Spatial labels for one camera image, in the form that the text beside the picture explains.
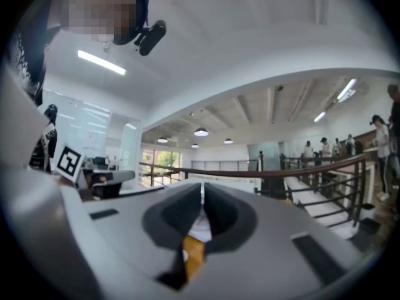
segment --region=headset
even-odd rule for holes
[[[149,27],[148,22],[149,0],[136,0],[135,25],[129,25],[129,32],[123,35],[114,35],[113,43],[122,46],[135,38],[135,46],[140,55],[147,56],[156,44],[165,36],[167,27],[163,20],[158,20]]]

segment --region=neck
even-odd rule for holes
[[[49,19],[47,20],[47,28],[55,28],[61,25],[61,5],[64,0],[52,0],[49,11]]]

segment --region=shoe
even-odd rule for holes
[[[388,193],[385,193],[379,198],[379,200],[381,200],[381,202],[384,202],[384,201],[388,200],[389,197],[390,197],[390,195]]]

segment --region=black fisheye border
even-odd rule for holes
[[[18,23],[25,10],[33,0],[0,0],[1,6],[1,38],[0,55],[3,55],[4,47],[11,36],[13,29]],[[400,26],[399,24],[399,0],[370,0],[375,8],[380,12],[386,25],[391,30],[397,45],[400,46]],[[386,92],[386,86],[382,86],[382,92]],[[2,229],[2,256],[3,256],[3,283],[2,292],[12,294],[15,298],[29,296],[49,296],[49,299],[62,299],[63,297],[54,290],[31,266],[29,261],[21,252],[13,236],[8,230],[1,216]],[[361,278],[352,289],[345,295],[338,294],[338,290],[333,289],[329,299],[355,299],[356,296],[369,295],[380,298],[389,298],[398,293],[398,267],[400,264],[400,229],[397,224],[392,232],[391,238],[381,254],[376,255],[376,263],[372,262],[372,268],[367,268],[366,275]]]

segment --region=white ceiling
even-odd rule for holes
[[[288,119],[309,121],[348,77],[330,74],[318,79],[315,75],[285,84],[281,92],[267,91],[271,85],[238,91],[240,85],[261,81],[263,74],[269,74],[268,66],[258,70],[258,75],[230,79],[241,70],[258,68],[261,58],[282,49],[300,48],[298,52],[307,57],[304,46],[309,45],[321,46],[321,50],[338,44],[345,49],[385,48],[380,20],[363,0],[150,0],[149,22],[158,19],[167,22],[167,34],[147,57],[136,53],[133,43],[111,46],[107,54],[102,44],[86,36],[61,32],[47,60],[49,73],[71,83],[92,86],[125,101],[140,99],[148,108],[149,121],[142,122],[144,127],[169,120],[162,124],[163,131],[144,134],[144,141],[150,142],[158,134],[176,140],[178,133],[193,133],[198,125],[218,132]],[[124,67],[126,75],[78,59],[78,49]],[[236,94],[218,97],[222,85],[225,91],[236,88]],[[200,103],[203,99],[208,99],[206,104]],[[203,112],[194,110],[190,117],[189,105]],[[177,117],[184,114],[185,121],[172,117],[174,113]],[[184,137],[181,145],[186,140],[191,141]]]

